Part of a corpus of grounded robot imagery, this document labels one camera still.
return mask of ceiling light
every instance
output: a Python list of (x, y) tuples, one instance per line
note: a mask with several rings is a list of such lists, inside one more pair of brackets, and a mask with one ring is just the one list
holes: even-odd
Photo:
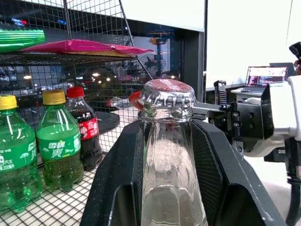
[(26, 75), (23, 77), (24, 79), (31, 79), (32, 77), (30, 75)]

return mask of bottle cap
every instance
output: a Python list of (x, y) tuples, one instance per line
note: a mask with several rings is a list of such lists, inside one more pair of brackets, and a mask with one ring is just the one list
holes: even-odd
[(44, 105), (61, 105), (64, 103), (66, 103), (66, 98), (62, 90), (45, 91), (43, 93)]
[(84, 95), (84, 89), (82, 87), (75, 86), (67, 89), (68, 98), (83, 97)]
[(17, 107), (16, 97), (13, 95), (0, 95), (0, 110), (8, 110)]
[(172, 79), (154, 79), (145, 83), (141, 93), (141, 102), (156, 106), (189, 108), (196, 104), (191, 86)]

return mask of green label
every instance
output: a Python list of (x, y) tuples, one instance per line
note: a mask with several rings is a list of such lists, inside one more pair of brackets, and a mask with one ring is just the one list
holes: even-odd
[(37, 160), (37, 144), (33, 139), (24, 145), (0, 150), (0, 172), (16, 170)]
[(38, 139), (43, 159), (61, 159), (76, 154), (80, 150), (80, 133), (59, 140)]

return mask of laptop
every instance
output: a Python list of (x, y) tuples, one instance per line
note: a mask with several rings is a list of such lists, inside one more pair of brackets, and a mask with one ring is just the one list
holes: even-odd
[(286, 81), (287, 72), (287, 67), (249, 67), (241, 92), (262, 93), (269, 83)]
[(270, 63), (272, 67), (287, 67), (287, 77), (295, 76), (295, 68), (293, 67), (293, 63)]

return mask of glass bottle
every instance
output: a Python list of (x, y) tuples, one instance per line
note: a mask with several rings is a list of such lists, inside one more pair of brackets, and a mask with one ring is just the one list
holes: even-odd
[(79, 159), (79, 126), (65, 107), (61, 90), (43, 93), (45, 114), (37, 129), (40, 153), (45, 165), (45, 184), (50, 189), (68, 192), (75, 182), (83, 179), (83, 165)]
[(142, 226), (206, 226), (196, 174), (190, 119), (192, 87), (168, 79), (147, 82), (140, 94), (151, 123), (143, 169)]
[(0, 212), (21, 212), (42, 194), (35, 134), (16, 108), (15, 96), (0, 95)]
[(80, 159), (84, 170), (90, 171), (102, 160), (99, 144), (97, 117), (93, 109), (84, 100), (84, 89), (72, 87), (67, 89), (66, 108), (79, 124), (81, 148)]

